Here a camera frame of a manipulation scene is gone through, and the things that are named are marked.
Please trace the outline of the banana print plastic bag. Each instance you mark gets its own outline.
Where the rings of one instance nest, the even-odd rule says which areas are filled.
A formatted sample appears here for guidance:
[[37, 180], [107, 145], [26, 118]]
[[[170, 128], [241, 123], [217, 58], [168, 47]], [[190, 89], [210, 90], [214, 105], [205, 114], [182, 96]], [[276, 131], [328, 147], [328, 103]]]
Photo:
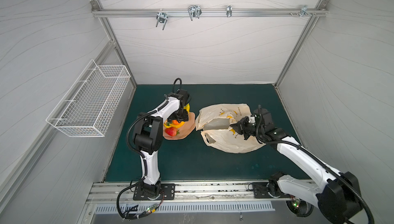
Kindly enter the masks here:
[[231, 124], [251, 116], [247, 104], [217, 104], [202, 108], [195, 120], [196, 130], [201, 130], [204, 143], [226, 153], [248, 153], [265, 144], [258, 143], [253, 136], [247, 140], [237, 133]]

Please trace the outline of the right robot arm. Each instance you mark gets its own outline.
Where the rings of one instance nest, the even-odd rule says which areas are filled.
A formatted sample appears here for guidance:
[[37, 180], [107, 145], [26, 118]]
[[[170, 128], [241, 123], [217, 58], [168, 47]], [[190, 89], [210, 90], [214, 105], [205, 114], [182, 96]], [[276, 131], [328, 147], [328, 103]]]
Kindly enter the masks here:
[[352, 173], [343, 173], [324, 163], [262, 115], [244, 117], [231, 124], [231, 128], [245, 139], [253, 136], [257, 142], [273, 147], [312, 180], [308, 183], [278, 172], [269, 178], [266, 185], [272, 198], [291, 196], [293, 200], [289, 207], [293, 211], [304, 201], [318, 208], [332, 224], [349, 224], [350, 219], [362, 210], [367, 214], [368, 223], [374, 222], [361, 196], [359, 181]]

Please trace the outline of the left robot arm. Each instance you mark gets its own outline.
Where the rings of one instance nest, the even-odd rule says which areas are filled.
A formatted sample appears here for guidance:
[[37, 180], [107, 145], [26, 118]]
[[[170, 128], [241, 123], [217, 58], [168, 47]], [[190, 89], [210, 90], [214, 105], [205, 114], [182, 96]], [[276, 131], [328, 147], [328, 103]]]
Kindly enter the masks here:
[[165, 96], [165, 100], [153, 110], [140, 113], [133, 125], [131, 141], [135, 145], [142, 163], [141, 189], [145, 195], [156, 197], [160, 194], [161, 175], [158, 166], [158, 150], [163, 141], [164, 122], [189, 121], [188, 104], [190, 94], [179, 89]]

